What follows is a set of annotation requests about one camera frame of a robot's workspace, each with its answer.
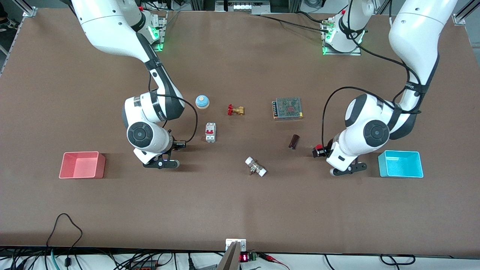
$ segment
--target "blue plastic bin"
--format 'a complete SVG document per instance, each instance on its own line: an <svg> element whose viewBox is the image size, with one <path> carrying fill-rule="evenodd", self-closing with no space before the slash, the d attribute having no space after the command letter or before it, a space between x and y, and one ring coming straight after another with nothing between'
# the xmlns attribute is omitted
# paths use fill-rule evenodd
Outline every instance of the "blue plastic bin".
<svg viewBox="0 0 480 270"><path fill-rule="evenodd" d="M378 156L381 177L422 178L420 153L386 150Z"/></svg>

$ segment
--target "red wire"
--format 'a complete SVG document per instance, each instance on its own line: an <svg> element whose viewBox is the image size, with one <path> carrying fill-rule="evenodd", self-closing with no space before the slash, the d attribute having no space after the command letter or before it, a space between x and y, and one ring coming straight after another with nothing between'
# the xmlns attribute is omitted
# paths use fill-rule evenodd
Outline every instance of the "red wire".
<svg viewBox="0 0 480 270"><path fill-rule="evenodd" d="M290 267L288 267L287 265L285 265L285 264L282 263L282 262L279 262L279 261L275 260L274 263L281 264L281 265L285 266L288 270L290 270Z"/></svg>

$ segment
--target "electronic component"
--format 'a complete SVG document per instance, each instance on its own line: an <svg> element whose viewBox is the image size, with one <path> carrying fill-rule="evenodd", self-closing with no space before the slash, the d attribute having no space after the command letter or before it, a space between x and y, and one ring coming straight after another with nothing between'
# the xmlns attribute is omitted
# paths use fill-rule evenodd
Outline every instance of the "electronic component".
<svg viewBox="0 0 480 270"><path fill-rule="evenodd" d="M257 260L257 254L255 252L242 252L240 254L240 262L248 262Z"/></svg>
<svg viewBox="0 0 480 270"><path fill-rule="evenodd" d="M129 270L155 270L156 268L156 261L148 260L148 261L134 261L130 263Z"/></svg>
<svg viewBox="0 0 480 270"><path fill-rule="evenodd" d="M232 104L230 104L230 105L228 106L227 114L228 114L228 115L232 115L233 112L236 113L236 114L238 114L238 115L244 115L244 114L245 114L245 108L244 108L243 106L240 106L240 107L238 107L238 108L234 108L234 107L232 106Z"/></svg>
<svg viewBox="0 0 480 270"><path fill-rule="evenodd" d="M216 124L207 123L205 125L205 140L207 143L214 143L216 139Z"/></svg>
<svg viewBox="0 0 480 270"><path fill-rule="evenodd" d="M267 170L252 157L248 157L245 163L250 167L250 175L257 173L259 176L263 177L267 173Z"/></svg>
<svg viewBox="0 0 480 270"><path fill-rule="evenodd" d="M303 118L300 97L277 98L272 101L274 120L297 120Z"/></svg>
<svg viewBox="0 0 480 270"><path fill-rule="evenodd" d="M299 142L300 136L297 134L294 134L292 137L292 140L290 141L290 144L288 145L288 148L295 150L297 147L297 143Z"/></svg>
<svg viewBox="0 0 480 270"><path fill-rule="evenodd" d="M203 109L208 108L208 106L210 105L210 100L209 100L208 97L205 96L205 95L199 95L199 96L195 99L195 105L197 105L197 108L203 110Z"/></svg>

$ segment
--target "small brown tube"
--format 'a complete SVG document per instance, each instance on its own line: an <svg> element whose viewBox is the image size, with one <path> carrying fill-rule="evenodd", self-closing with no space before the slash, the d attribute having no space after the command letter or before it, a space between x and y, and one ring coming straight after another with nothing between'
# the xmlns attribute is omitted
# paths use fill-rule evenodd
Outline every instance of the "small brown tube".
<svg viewBox="0 0 480 270"><path fill-rule="evenodd" d="M294 134L292 137L292 140L290 141L290 144L288 145L288 148L295 150L297 147L297 143L299 142L300 136L297 134Z"/></svg>

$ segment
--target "black cable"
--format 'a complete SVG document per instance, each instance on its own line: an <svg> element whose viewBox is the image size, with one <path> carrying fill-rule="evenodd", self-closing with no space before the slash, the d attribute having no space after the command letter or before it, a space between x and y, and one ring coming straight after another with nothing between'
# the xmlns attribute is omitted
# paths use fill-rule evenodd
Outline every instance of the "black cable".
<svg viewBox="0 0 480 270"><path fill-rule="evenodd" d="M306 28L306 29L311 29L311 30L315 30L315 31L328 33L328 30L326 30L326 29L320 29L320 28L310 27L310 26L306 26L306 25L299 25L299 24L296 24L296 23L287 22L287 21L284 21L284 20L280 20L280 19L273 18L273 17L268 17L268 16L262 16L262 15L256 15L256 16L259 16L259 17L262 17L262 18L268 18L268 19L275 20L275 21L278 21L278 22L281 22L281 23L294 25L294 26L297 26L297 27L302 27L302 28Z"/></svg>
<svg viewBox="0 0 480 270"><path fill-rule="evenodd" d="M350 13L351 13L350 10L351 10L351 8L352 8L352 3L353 3L353 0L350 1L349 7L348 7L349 12L348 12L348 18L347 18L347 20L348 20L348 21L347 21L347 26L348 26L349 29L351 29L351 28L350 28ZM385 56L376 54L376 53L374 53L374 52L371 52L371 51L365 49L362 45L360 45L360 44L353 38L352 32L350 32L350 38L353 40L353 42L355 43L355 45L357 45L360 49L364 50L365 52L367 52L367 53L369 53L369 54L371 54L371 55L373 55L373 56L376 56L376 57L378 57L378 58L381 58L381 59L384 59L384 60L393 62L393 63L395 63L395 64L398 64L398 65L404 67L406 70L410 71L410 72L415 76L415 78L417 79L418 84L421 83L421 82L420 82L420 78L418 77L418 75L417 75L411 68L409 68L405 63L399 62L399 61L397 61L397 60L393 60L393 59L391 59L391 58L388 58L388 57L385 57ZM403 88L403 89L400 91L400 93L398 93L398 94L396 95L396 97L398 97L398 96L399 96L401 93L403 93L404 91L405 91L405 88ZM409 110L409 111L402 110L402 113L410 113L410 114L420 113L420 112L417 110L417 108L418 108L418 106L420 105L420 103L421 103L421 99L419 99L419 102L417 102L417 105L416 105L413 109L411 109L411 110Z"/></svg>
<svg viewBox="0 0 480 270"><path fill-rule="evenodd" d="M77 254L76 254L76 253L74 254L74 256L75 256L75 260L77 261L77 264L78 264L78 267L80 268L80 270L84 270L84 269L82 268L82 265L80 265L80 262L78 261L78 258L77 258Z"/></svg>
<svg viewBox="0 0 480 270"><path fill-rule="evenodd" d="M306 13L306 12L303 12L303 11L297 11L297 12L295 12L295 13L297 13L297 14L303 14L303 15L307 16L307 18L309 18L311 21L314 21L314 22L319 23L319 24L321 24L322 21L323 21L323 20L316 20L316 19L314 19L313 17L311 17L310 14L308 14L308 13Z"/></svg>
<svg viewBox="0 0 480 270"><path fill-rule="evenodd" d="M190 139L186 140L185 142L190 142L193 137L195 137L195 133L197 133L197 127L198 127L198 113L197 113L197 110L195 109L195 107L188 101L184 100L183 98L179 98L177 96L172 96L172 95L162 95L162 94L157 94L158 97L166 97L166 98L176 98L178 100L181 100L185 103L187 103L192 109L193 109L193 112L195 112L195 129L193 130L193 134L192 136L190 137Z"/></svg>
<svg viewBox="0 0 480 270"><path fill-rule="evenodd" d="M323 146L323 149L324 149L324 154L325 156L328 157L327 155L327 152L326 152L326 149L325 149L325 143L324 143L324 122L325 122L325 111L327 109L327 105L328 105L328 102L330 101L330 99L333 97L333 95L340 91L340 90L343 90L343 89L355 89L355 90L358 90L358 91L361 91L361 92L364 92L364 93L367 93L369 95L372 95L374 97L376 97L378 100L380 100L381 102L383 102L385 105L387 105L388 107L390 107L391 109L395 109L392 105L390 105L390 103L387 103L383 98L379 97L377 94L374 94L370 91L367 91L365 89L362 89L362 88L359 88L359 87L354 87L354 86L344 86L344 87L341 87L335 91L333 91L330 96L328 97L327 101L325 102L325 107L324 107L324 111L322 113L322 146Z"/></svg>
<svg viewBox="0 0 480 270"><path fill-rule="evenodd" d="M393 263L389 263L389 262L386 262L384 260L384 256L385 257L389 257ZM411 262L397 262L393 257L392 255L390 254L381 254L380 255L380 260L382 261L382 263L386 264L386 265L389 265L389 266L395 266L397 270L400 270L400 265L412 265L415 263L415 261L417 260L416 257L414 255L408 255L407 257L409 258L412 258L413 260Z"/></svg>
<svg viewBox="0 0 480 270"><path fill-rule="evenodd" d="M327 254L324 254L324 256L325 256L325 260L327 261L328 267L330 267L331 270L335 270L335 268L333 268L333 266L330 264L330 261L328 260Z"/></svg>
<svg viewBox="0 0 480 270"><path fill-rule="evenodd" d="M149 76L148 76L148 92L151 91L151 90L150 90L150 83L151 83L151 81L152 81L152 76L149 75ZM185 142L187 142L187 143L190 142L190 141L193 139L193 137L195 137L195 133L197 133L197 127L198 127L198 113L197 113L197 110L195 109L195 107L194 107L190 102L184 100L183 98L179 98L179 97L177 97L177 96L163 95L163 94L157 94L157 96L158 96L158 97L166 97L166 98L176 98L176 99L178 99L178 100L181 100L181 101L187 103L187 104L193 109L193 112L195 112L195 129L193 130L193 134L192 134L192 136L190 137L190 139L188 139L187 141L185 141ZM165 127L165 125L167 124L167 121L168 121L168 120L165 120L165 123L163 124L162 128Z"/></svg>
<svg viewBox="0 0 480 270"><path fill-rule="evenodd" d="M175 270L178 270L178 268L177 268L177 253L173 253L173 260L175 261Z"/></svg>
<svg viewBox="0 0 480 270"><path fill-rule="evenodd" d="M170 259L168 259L168 261L167 261L166 263L164 263L164 264L159 264L159 263L158 263L158 260L160 260L160 257L162 257L163 254L164 254L164 253L160 254L160 256L158 256L158 258L156 259L156 266L157 266L157 267L167 265L167 264L168 264L169 262L171 262L172 259L173 259L173 253L170 252Z"/></svg>
<svg viewBox="0 0 480 270"><path fill-rule="evenodd" d="M78 243L78 241L80 241L80 239L82 238L84 232L82 231L82 229L80 229L80 227L77 226L77 224L75 224L72 220L72 218L67 214L67 213L61 213L60 215L57 216L57 219L55 220L55 224L53 225L53 230L52 232L50 233L50 235L48 236L48 239L47 239L47 243L46 243L46 247L48 248L48 243L50 242L50 239L52 238L53 236L53 233L55 232L55 228L57 227L57 223L59 221L59 218L61 216L67 216L67 218L70 220L70 223L78 229L78 231L80 232L80 236L78 237L77 241L75 241L72 246L68 249L68 252L67 252L67 258L69 258L69 255L70 255L70 251L72 250L72 248Z"/></svg>
<svg viewBox="0 0 480 270"><path fill-rule="evenodd" d="M343 9L341 9L339 12L337 12L337 14L339 14L340 12L342 12L344 9L346 9L348 7L348 5L346 5L345 7L343 7Z"/></svg>

